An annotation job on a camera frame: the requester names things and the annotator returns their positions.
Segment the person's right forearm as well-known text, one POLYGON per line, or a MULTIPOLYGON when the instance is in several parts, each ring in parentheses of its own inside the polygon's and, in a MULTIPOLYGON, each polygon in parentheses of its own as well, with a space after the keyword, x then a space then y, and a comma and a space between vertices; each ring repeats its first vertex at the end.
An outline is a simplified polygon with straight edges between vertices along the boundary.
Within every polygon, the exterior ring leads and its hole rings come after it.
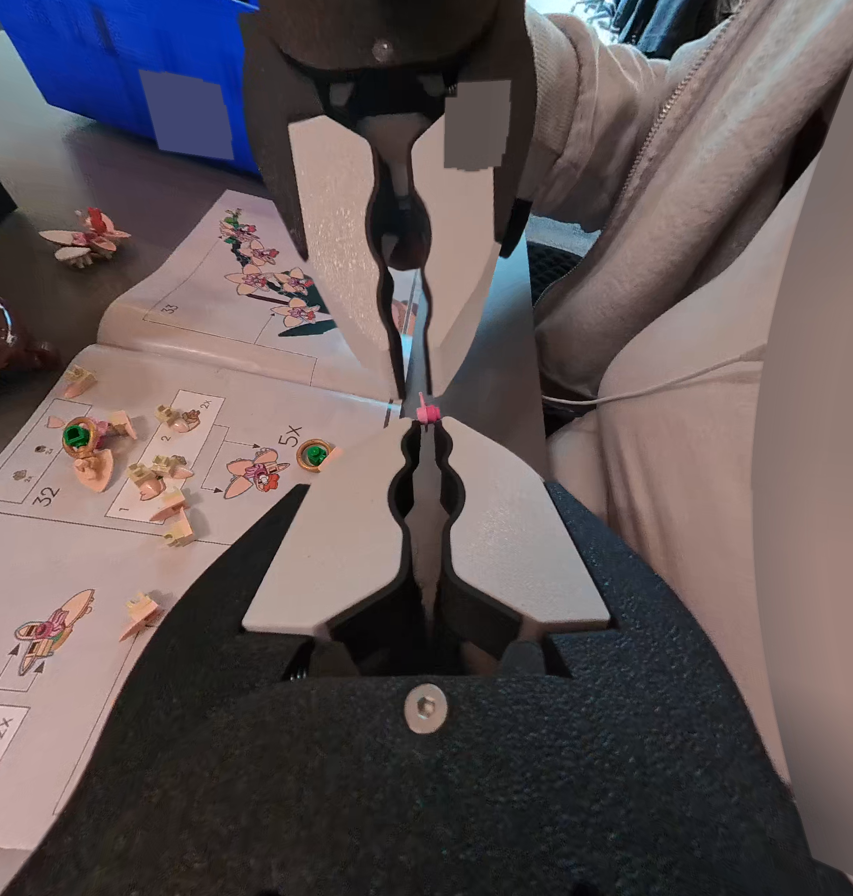
POLYGON ((601 230, 670 85, 669 63, 608 45, 581 19, 526 7, 536 114, 519 197, 534 215, 601 230))

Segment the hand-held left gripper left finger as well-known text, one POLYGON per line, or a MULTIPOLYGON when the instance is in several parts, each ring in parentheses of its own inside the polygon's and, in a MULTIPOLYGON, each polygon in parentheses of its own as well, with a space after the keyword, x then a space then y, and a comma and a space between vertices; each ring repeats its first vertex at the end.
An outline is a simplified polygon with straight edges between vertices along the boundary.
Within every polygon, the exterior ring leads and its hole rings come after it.
POLYGON ((422 425, 391 422, 319 467, 244 618, 249 633, 344 644, 414 666, 427 626, 407 516, 422 425))

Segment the grey desk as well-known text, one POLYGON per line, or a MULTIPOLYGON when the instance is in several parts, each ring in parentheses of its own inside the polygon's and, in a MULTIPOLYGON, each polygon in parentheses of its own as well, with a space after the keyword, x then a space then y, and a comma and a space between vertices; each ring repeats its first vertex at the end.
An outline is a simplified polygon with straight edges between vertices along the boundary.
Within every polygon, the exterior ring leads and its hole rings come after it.
POLYGON ((96 495, 77 483, 62 453, 59 375, 0 378, 0 893, 47 833, 75 786, 130 668, 153 633, 125 643, 126 604, 140 591, 167 595, 192 585, 274 497, 225 501, 224 463, 247 456, 257 435, 274 437, 275 402, 289 388, 152 353, 93 349, 99 321, 129 287, 154 273, 225 192, 259 196, 261 180, 164 153, 87 118, 50 106, 6 33, 0 33, 0 181, 18 205, 0 225, 0 295, 40 341, 70 362, 81 350, 99 382, 72 403, 125 409, 140 423, 114 482, 96 495), (58 263, 40 230, 76 230, 77 210, 98 207, 131 234, 111 261, 83 270, 58 263), (155 430, 157 404, 180 390, 224 398, 189 483, 197 539, 163 543, 163 528, 107 516, 124 491, 126 463, 155 430), (10 718, 14 707, 27 710, 10 718))

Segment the black mesh chair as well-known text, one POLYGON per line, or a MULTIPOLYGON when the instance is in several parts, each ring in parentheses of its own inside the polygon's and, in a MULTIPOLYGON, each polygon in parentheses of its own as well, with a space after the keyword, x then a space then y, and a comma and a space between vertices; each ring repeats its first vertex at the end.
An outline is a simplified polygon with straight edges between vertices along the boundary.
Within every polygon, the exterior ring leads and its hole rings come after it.
POLYGON ((599 238, 574 223, 531 215, 524 232, 529 260, 531 302, 574 270, 599 238))

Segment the assembled brick orchid flower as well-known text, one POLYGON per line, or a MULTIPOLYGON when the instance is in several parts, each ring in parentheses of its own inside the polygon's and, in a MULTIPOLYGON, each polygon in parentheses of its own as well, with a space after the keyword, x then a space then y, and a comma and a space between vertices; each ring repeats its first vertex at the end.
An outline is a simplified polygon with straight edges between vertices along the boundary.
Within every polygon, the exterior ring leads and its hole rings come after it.
POLYGON ((131 234, 117 228, 113 220, 98 207, 75 212, 76 230, 40 230, 39 237, 54 245, 53 257, 58 263, 83 270, 96 261, 111 261, 131 234))

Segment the brick instruction booklet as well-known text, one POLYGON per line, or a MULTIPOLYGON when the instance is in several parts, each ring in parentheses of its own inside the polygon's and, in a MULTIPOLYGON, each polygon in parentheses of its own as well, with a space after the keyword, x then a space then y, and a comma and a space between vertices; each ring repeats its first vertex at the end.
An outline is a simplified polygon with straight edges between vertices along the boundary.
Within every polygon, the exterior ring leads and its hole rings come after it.
POLYGON ((61 811, 141 606, 309 484, 303 444, 315 466, 398 418, 325 297, 273 202, 225 192, 0 455, 0 847, 61 811))

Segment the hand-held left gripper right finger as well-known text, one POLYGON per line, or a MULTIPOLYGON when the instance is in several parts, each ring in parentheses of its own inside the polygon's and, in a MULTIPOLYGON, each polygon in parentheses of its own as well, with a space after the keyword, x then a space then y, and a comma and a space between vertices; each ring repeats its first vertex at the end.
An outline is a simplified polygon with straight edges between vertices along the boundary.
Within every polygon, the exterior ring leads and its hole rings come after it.
POLYGON ((544 479, 459 420, 433 429, 447 513, 439 621, 501 658, 510 644, 607 629, 611 614, 544 479))

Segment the blue plastic bin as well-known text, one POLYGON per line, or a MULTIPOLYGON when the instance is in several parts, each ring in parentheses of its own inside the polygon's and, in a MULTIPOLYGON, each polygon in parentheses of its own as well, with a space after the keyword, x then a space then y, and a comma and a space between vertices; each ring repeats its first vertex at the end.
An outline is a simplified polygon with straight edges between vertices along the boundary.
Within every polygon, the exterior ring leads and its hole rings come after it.
POLYGON ((43 98, 258 175, 242 100, 241 18, 257 2, 1 1, 0 25, 43 98))

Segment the person in beige hoodie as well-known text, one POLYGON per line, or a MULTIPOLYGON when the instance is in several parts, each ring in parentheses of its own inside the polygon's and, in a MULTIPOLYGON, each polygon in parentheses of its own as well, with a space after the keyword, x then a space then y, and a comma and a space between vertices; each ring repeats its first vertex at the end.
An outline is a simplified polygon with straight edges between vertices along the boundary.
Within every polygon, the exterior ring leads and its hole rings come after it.
POLYGON ((535 308, 558 482, 671 587, 790 783, 761 637, 752 458, 773 311, 853 66, 853 1, 739 2, 669 60, 670 85, 599 238, 535 308))

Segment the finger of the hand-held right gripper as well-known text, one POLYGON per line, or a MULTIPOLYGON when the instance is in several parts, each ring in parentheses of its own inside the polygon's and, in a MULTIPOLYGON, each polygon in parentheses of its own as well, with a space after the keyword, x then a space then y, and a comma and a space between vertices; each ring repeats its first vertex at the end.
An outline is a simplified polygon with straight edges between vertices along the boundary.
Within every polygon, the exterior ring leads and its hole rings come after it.
POLYGON ((288 138, 308 265, 320 296, 355 358, 388 397, 401 399, 394 285, 370 230, 380 173, 374 149, 327 116, 291 123, 288 138))
POLYGON ((442 116, 412 147, 413 186, 430 227, 422 280, 429 304, 424 345, 434 396, 444 394, 469 353, 500 254, 493 169, 447 167, 445 143, 442 116))

